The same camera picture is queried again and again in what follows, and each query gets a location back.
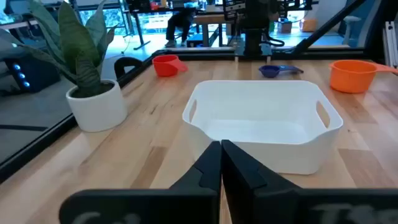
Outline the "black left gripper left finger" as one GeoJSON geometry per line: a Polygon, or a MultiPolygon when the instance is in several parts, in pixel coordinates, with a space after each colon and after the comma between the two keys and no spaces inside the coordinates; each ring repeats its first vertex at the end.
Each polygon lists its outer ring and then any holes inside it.
{"type": "Polygon", "coordinates": [[[218,223],[220,142],[212,142],[167,189],[91,189],[62,203],[60,223],[218,223]]]}

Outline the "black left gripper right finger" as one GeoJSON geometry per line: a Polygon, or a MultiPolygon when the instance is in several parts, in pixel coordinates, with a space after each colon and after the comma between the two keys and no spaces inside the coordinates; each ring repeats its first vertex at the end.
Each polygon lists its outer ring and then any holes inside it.
{"type": "Polygon", "coordinates": [[[231,141],[221,147],[233,223],[397,223],[396,189],[303,189],[231,141]]]}

